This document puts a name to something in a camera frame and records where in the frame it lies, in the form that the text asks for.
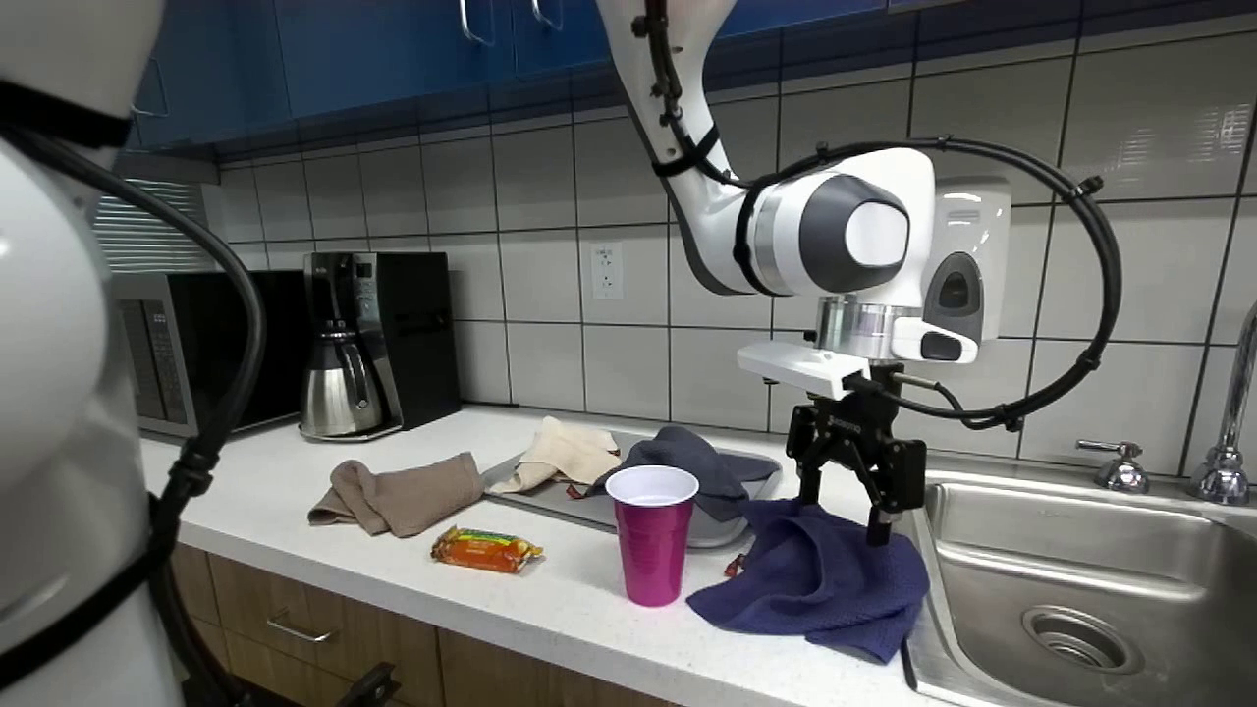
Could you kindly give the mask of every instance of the black coffee maker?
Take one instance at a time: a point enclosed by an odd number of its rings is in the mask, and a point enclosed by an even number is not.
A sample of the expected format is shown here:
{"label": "black coffee maker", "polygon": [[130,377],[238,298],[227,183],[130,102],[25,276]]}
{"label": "black coffee maker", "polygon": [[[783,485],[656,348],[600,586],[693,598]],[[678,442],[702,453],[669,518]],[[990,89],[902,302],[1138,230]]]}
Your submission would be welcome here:
{"label": "black coffee maker", "polygon": [[[327,403],[316,403],[305,409],[310,413],[305,438],[327,438],[327,434],[372,438],[398,429],[417,429],[424,420],[449,417],[462,403],[451,295],[449,295],[449,260],[441,252],[310,256],[310,302],[316,302],[316,323],[322,323],[327,331],[354,335],[358,346],[351,348],[363,353],[363,377],[351,374],[341,379],[363,379],[363,386],[358,388],[344,386],[344,399],[358,399],[363,403],[358,420],[372,429],[341,422],[338,430],[331,430],[327,422],[320,422],[320,420],[331,420],[322,417]],[[338,361],[351,361],[341,369],[358,369],[354,353],[327,358],[327,364],[316,353],[310,377],[338,379],[335,374],[322,377],[322,369],[338,369]]]}

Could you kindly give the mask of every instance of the coffee maker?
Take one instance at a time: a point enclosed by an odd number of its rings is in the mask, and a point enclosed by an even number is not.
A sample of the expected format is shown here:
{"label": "coffee maker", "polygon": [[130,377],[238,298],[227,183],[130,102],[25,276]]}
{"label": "coffee maker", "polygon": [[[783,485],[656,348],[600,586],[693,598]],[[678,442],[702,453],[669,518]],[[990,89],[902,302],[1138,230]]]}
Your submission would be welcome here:
{"label": "coffee maker", "polygon": [[303,399],[305,438],[376,438],[462,403],[441,252],[320,252],[305,276],[322,327]]}

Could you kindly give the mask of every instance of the kitchen appliance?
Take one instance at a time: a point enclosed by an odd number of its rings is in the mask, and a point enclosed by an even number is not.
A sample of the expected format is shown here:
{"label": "kitchen appliance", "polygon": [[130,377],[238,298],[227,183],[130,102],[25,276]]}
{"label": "kitchen appliance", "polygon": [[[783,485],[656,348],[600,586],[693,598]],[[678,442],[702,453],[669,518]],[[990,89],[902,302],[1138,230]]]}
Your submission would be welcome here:
{"label": "kitchen appliance", "polygon": [[[310,438],[376,438],[462,403],[444,256],[320,252],[305,276],[316,323],[327,331],[310,358],[310,379],[341,388],[338,399],[310,398],[305,379],[303,430],[310,429]],[[320,409],[354,413],[341,417],[351,422],[327,429],[316,420]]]}
{"label": "kitchen appliance", "polygon": [[[252,278],[267,311],[267,358],[237,430],[299,417],[316,339],[303,272],[255,272]],[[238,295],[220,272],[118,276],[110,291],[135,361],[143,430],[197,434],[238,364]]]}

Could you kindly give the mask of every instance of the coffee carafe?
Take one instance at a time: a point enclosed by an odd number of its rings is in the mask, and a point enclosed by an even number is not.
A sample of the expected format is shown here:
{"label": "coffee carafe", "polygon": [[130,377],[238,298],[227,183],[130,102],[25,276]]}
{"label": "coffee carafe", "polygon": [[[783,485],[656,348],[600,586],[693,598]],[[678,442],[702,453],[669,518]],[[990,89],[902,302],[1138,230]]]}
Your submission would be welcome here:
{"label": "coffee carafe", "polygon": [[316,353],[303,398],[305,438],[372,438],[390,429],[376,369],[358,331],[358,260],[310,256]]}

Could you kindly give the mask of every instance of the brown towel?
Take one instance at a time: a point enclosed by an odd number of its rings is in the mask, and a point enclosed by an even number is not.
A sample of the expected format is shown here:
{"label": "brown towel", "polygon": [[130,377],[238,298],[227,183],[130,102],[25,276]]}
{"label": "brown towel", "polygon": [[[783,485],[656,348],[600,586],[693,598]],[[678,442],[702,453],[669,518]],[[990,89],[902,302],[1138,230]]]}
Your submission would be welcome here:
{"label": "brown towel", "polygon": [[358,522],[371,534],[411,536],[474,497],[478,468],[469,453],[393,476],[372,476],[363,458],[344,458],[331,470],[331,492],[310,508],[310,522]]}

